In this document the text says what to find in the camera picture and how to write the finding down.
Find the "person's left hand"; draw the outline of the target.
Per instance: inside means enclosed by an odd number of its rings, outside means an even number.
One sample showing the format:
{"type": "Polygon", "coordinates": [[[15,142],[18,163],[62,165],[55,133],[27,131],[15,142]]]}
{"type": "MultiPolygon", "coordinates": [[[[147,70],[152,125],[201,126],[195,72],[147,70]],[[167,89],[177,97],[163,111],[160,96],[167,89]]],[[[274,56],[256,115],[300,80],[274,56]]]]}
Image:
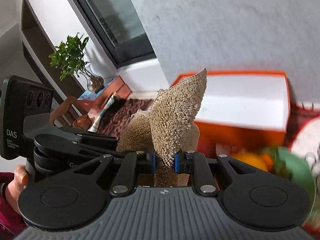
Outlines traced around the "person's left hand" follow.
{"type": "Polygon", "coordinates": [[[14,179],[5,189],[5,197],[13,210],[20,215],[18,209],[18,199],[24,188],[28,185],[29,175],[25,169],[25,165],[18,165],[14,171],[14,179]]]}

